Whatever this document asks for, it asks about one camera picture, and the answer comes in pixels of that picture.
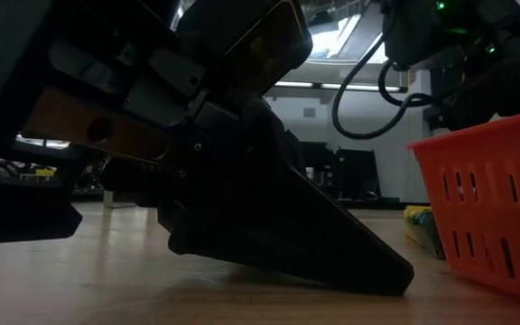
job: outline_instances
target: floor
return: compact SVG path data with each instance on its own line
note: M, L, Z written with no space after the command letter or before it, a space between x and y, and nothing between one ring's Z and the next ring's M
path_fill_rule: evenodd
M415 267L405 297L333 292L177 256L155 211L79 204L69 239L0 245L0 324L517 324L520 300L451 274L401 215L356 214Z

